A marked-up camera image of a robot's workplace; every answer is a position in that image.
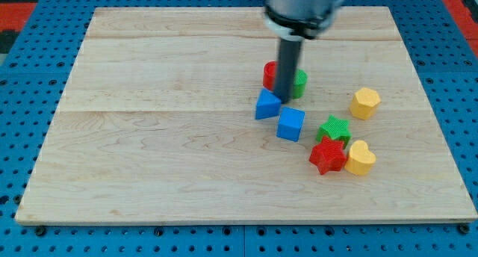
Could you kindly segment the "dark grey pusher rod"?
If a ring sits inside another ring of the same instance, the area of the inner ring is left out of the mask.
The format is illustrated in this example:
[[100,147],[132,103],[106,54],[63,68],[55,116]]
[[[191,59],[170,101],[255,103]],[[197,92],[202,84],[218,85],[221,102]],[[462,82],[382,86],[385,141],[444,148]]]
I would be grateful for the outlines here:
[[273,94],[282,104],[292,99],[294,79],[302,51],[302,41],[280,39]]

